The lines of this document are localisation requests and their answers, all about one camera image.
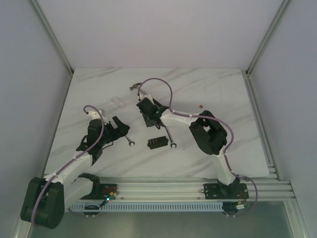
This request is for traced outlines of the black fuse box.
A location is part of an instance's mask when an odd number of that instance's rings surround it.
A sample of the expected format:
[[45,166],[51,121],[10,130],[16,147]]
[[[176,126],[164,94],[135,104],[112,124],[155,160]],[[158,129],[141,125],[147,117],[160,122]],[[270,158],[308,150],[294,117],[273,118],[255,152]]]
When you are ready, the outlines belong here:
[[161,136],[161,137],[157,137],[157,138],[153,138],[153,139],[149,139],[147,146],[153,150],[153,149],[157,149],[157,148],[161,148],[164,146],[168,145],[168,138],[166,136]]

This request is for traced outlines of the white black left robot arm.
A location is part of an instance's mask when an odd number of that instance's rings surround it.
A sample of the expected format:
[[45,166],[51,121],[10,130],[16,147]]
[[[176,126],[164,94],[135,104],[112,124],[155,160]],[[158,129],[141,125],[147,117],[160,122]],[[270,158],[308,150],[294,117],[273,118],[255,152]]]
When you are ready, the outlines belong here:
[[65,211],[78,200],[105,197],[100,178],[87,170],[100,158],[107,144],[127,136],[130,126],[118,117],[108,120],[94,106],[86,105],[83,111],[91,117],[87,134],[65,165],[42,178],[30,180],[20,212],[21,220],[54,229]]

